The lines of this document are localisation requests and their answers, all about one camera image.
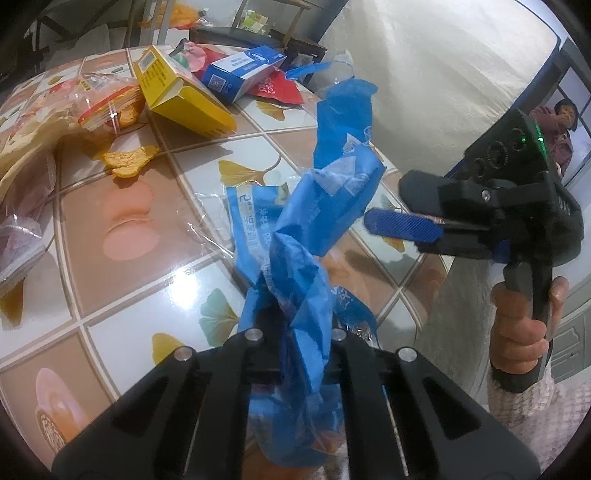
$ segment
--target blue gripper pad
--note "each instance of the blue gripper pad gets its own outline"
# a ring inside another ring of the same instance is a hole
[[[411,242],[432,244],[443,236],[443,228],[428,218],[381,208],[371,208],[365,212],[363,224],[373,235]]]

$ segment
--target person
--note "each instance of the person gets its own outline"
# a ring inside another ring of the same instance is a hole
[[[530,118],[540,126],[548,155],[554,161],[561,179],[573,158],[569,130],[577,129],[578,116],[577,106],[567,98],[559,101],[554,111],[545,105],[538,105],[530,112]]]
[[[557,277],[550,289],[551,321],[555,330],[562,318],[569,290],[564,277]],[[546,326],[528,318],[531,305],[521,293],[494,286],[491,300],[496,306],[491,330],[491,364],[510,374],[531,371],[549,347]],[[504,424],[538,458],[542,470],[558,457],[591,407],[591,382],[567,390],[556,385],[548,362],[542,380],[523,393],[504,391],[488,378],[491,414]]]

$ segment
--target qr code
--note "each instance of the qr code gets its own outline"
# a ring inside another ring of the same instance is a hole
[[[209,80],[209,84],[207,86],[210,87],[211,90],[222,93],[225,85],[226,80],[224,80],[222,77],[218,77],[217,75],[212,75],[212,78]]]
[[[156,60],[156,57],[151,51],[149,51],[146,55],[141,57],[138,62],[140,71],[142,73],[145,73],[145,71],[148,70],[149,66],[152,65],[152,62],[154,60]]]

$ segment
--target blue and white box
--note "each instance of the blue and white box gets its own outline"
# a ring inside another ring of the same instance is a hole
[[[203,74],[202,82],[223,103],[238,100],[285,59],[271,47],[257,47],[214,61]]]

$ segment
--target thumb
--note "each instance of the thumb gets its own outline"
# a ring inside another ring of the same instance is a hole
[[[554,328],[560,323],[564,301],[569,295],[569,281],[564,277],[556,277],[550,287],[549,300],[552,305],[552,324]]]

